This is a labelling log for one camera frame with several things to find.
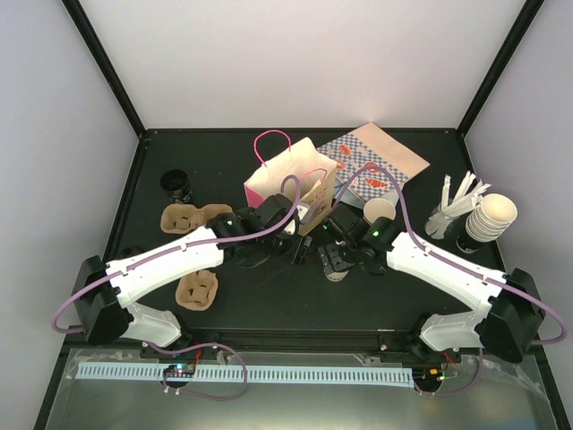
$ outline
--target pink handle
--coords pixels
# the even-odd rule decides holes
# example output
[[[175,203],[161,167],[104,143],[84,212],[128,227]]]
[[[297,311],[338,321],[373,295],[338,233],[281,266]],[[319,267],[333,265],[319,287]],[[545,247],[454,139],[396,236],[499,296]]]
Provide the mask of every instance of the pink handle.
[[[252,144],[252,148],[254,149],[254,155],[257,156],[257,159],[259,159],[261,161],[261,163],[264,167],[267,167],[267,163],[265,163],[265,160],[262,159],[259,151],[257,150],[257,143],[262,136],[269,134],[269,133],[282,134],[283,136],[286,137],[286,140],[288,141],[288,150],[289,151],[290,151],[290,147],[291,147],[290,137],[288,137],[288,134],[286,134],[285,132],[283,132],[281,130],[267,130],[266,132],[262,132],[261,134],[259,134],[257,137],[254,138],[254,143]]]
[[[303,174],[301,175],[301,179],[304,179],[304,178],[306,178],[307,176],[311,175],[312,173],[318,172],[319,170],[322,170],[322,171],[324,172],[324,176],[322,177],[322,180],[326,179],[326,175],[329,173],[329,172],[326,170],[326,168],[314,168],[313,170],[309,170],[308,172],[303,173]]]

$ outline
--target white paper cup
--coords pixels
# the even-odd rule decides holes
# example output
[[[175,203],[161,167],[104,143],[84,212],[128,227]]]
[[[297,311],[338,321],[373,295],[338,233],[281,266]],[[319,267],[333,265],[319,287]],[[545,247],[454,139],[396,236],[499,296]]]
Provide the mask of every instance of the white paper cup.
[[[466,221],[466,233],[475,241],[487,243],[497,239],[499,236],[486,236],[474,230],[472,227],[469,218]]]
[[[517,218],[517,207],[505,195],[487,194],[477,208],[477,216],[488,226],[504,227]]]
[[[400,190],[404,190],[404,184],[400,186]],[[398,190],[396,188],[392,188],[390,191],[385,193],[382,197],[384,200],[388,200],[394,207],[398,204],[400,197],[398,196]]]
[[[396,218],[396,208],[394,205],[381,197],[371,199],[364,205],[364,219],[370,225],[380,217],[394,219]]]
[[[474,230],[483,231],[487,235],[500,235],[509,227],[509,224],[503,227],[489,226],[484,223],[483,220],[480,219],[476,214],[470,215],[469,219],[471,221],[472,227],[474,227]]]

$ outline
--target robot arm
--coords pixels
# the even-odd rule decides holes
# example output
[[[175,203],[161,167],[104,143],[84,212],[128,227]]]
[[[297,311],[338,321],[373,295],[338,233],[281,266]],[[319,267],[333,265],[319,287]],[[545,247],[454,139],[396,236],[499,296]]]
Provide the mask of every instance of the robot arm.
[[[173,280],[219,266],[230,259],[238,260],[253,252],[284,253],[291,247],[297,224],[309,210],[307,205],[298,205],[295,219],[286,224],[277,236],[261,236],[260,239],[240,243],[187,244],[262,232],[281,221],[291,207],[292,203],[284,195],[276,194],[256,210],[245,208],[221,214],[207,226],[145,254],[115,260],[107,265],[97,256],[89,258],[81,266],[74,292],[106,275],[117,272],[123,275],[112,278],[75,302],[87,341],[92,345],[102,345],[122,337],[146,340],[160,347],[172,344],[182,334],[175,316],[169,311],[140,305],[137,300]],[[181,247],[180,252],[167,253],[167,250],[178,246]],[[161,258],[152,258],[163,252],[166,254]]]
[[[340,244],[338,258],[346,262],[344,270],[348,263],[353,263],[371,274],[383,274],[387,267],[403,271],[455,297],[470,309],[460,314],[434,314],[425,319],[413,333],[424,348],[434,351],[487,348],[506,361],[521,362],[543,322],[544,313],[523,298],[483,280],[509,283],[538,297],[529,274],[515,269],[509,276],[432,245],[434,253],[483,274],[483,279],[478,279],[428,255],[409,234],[398,232],[390,219],[379,218],[370,226],[344,205],[331,212],[324,227]],[[430,249],[429,243],[420,237],[418,240]]]

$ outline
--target stack of paper cups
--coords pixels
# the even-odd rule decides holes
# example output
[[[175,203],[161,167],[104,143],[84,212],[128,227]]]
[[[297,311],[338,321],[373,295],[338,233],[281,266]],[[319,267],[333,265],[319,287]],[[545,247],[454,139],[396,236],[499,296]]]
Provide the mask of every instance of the stack of paper cups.
[[[487,194],[466,220],[458,237],[458,248],[471,254],[497,239],[517,218],[517,207],[501,194]]]

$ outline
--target metal frame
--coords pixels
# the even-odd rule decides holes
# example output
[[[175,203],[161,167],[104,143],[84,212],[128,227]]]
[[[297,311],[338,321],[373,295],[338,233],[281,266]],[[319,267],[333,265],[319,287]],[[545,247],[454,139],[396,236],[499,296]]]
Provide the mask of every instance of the metal frame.
[[[468,166],[471,166],[471,160],[469,158],[469,154],[467,153],[467,149],[465,146],[464,138],[467,135],[468,131],[470,130],[472,124],[474,123],[475,119],[478,117],[483,105],[485,104],[486,100],[492,93],[495,84],[499,80],[501,74],[503,73],[505,67],[509,63],[510,58],[513,56],[514,52],[516,51],[521,39],[526,34],[527,29],[529,28],[531,22],[535,18],[537,12],[541,8],[544,0],[526,0],[519,15],[517,16],[513,26],[511,27],[508,36],[505,38],[501,48],[496,55],[495,59],[493,60],[490,69],[488,70],[487,74],[485,75],[478,91],[476,92],[470,106],[468,107],[466,113],[462,121],[460,122],[458,128],[455,130],[455,133],[458,135],[460,143],[464,147],[464,151],[466,152],[466,158],[468,161]],[[93,29],[90,20],[83,10],[81,6],[80,0],[62,0],[65,8],[67,9],[68,13],[72,17],[78,31],[80,32],[82,38],[84,39],[86,45],[90,49],[91,54],[93,55],[96,63],[100,71],[103,73],[109,87],[114,92],[117,101],[119,102],[122,110],[124,111],[127,119],[129,120],[130,124],[136,135],[139,137],[140,141],[137,147],[137,150],[133,157],[133,163],[130,168],[129,176],[127,178],[127,182],[124,188],[124,193],[122,195],[119,208],[117,214],[115,216],[115,221],[112,227],[112,231],[110,234],[110,238],[107,243],[106,251],[104,253],[104,258],[108,260],[109,258],[113,258],[117,254],[117,246],[119,243],[119,239],[121,236],[121,232],[124,229],[124,224],[126,221],[127,213],[129,207],[131,205],[133,199],[133,191],[135,186],[137,185],[139,175],[141,172],[141,167],[143,161],[145,159],[145,155],[147,153],[147,149],[149,146],[150,139],[147,137],[150,130],[146,129],[143,122],[141,121],[133,103],[131,102],[129,95],[127,94],[119,76],[117,75],[115,68],[113,67],[111,60],[107,56],[106,50],[104,49],[103,45],[99,41],[98,35],[96,31]],[[500,265],[503,266],[503,261],[501,259],[500,254],[498,254],[498,259]],[[216,337],[216,340],[219,340],[218,335],[213,333]],[[233,342],[234,336],[222,336],[226,337],[226,341],[229,343]],[[338,340],[333,339],[321,339],[317,342],[318,339],[313,339],[312,344],[314,346],[318,346],[318,349],[326,352],[328,350],[333,352],[340,351],[340,343],[338,343],[342,338]],[[269,350],[272,349],[282,349],[282,348],[292,348],[291,346],[287,346],[284,343],[284,340],[279,340],[276,338],[273,339],[265,339],[262,342],[268,342],[267,348]],[[352,339],[348,343],[345,343],[345,348],[355,348],[359,351],[372,351],[373,348],[377,348],[378,345],[375,345],[372,342],[372,339]],[[117,342],[112,345],[114,348],[134,348],[140,349],[141,345],[137,342]],[[303,342],[297,345],[298,348],[308,348],[308,343]],[[83,337],[78,335],[68,335],[65,338],[64,345],[62,346],[62,350],[60,355],[56,361],[56,366],[54,372],[52,374],[52,378],[50,379],[50,383],[47,387],[46,396],[38,413],[38,419],[36,425],[34,426],[35,429],[45,428],[47,424],[47,419],[49,417],[50,409],[54,402],[57,388],[59,385],[59,381],[62,377],[62,373],[65,366],[65,361],[68,357],[69,351],[71,348],[93,348],[90,347],[85,343]],[[547,357],[543,350],[543,347],[533,347],[529,351],[530,354],[535,355],[537,363],[539,365],[539,370],[541,372],[543,383],[545,385],[545,389],[548,392],[548,396],[550,398],[552,404],[552,411],[557,420],[558,426],[560,429],[570,429],[569,421],[567,419],[565,409],[563,407],[563,403],[560,399],[559,392],[557,390],[557,386],[555,384],[555,380],[553,378],[553,374],[551,368],[549,367]]]
[[[461,123],[459,123],[458,134],[462,138],[466,137],[467,132],[469,132],[469,129],[472,127],[472,124],[482,110],[483,105],[487,101],[488,97],[490,97],[493,87],[495,87],[495,84],[505,70],[506,65],[508,65],[513,53],[516,52],[521,39],[525,36],[527,29],[533,22],[537,12],[539,12],[543,1],[544,0],[526,0],[525,4],[521,8],[521,12],[519,12],[513,26],[511,26],[511,30],[503,41],[498,54],[495,56],[495,59],[490,66],[490,70],[487,71],[480,88],[477,90],[466,114],[462,118]]]

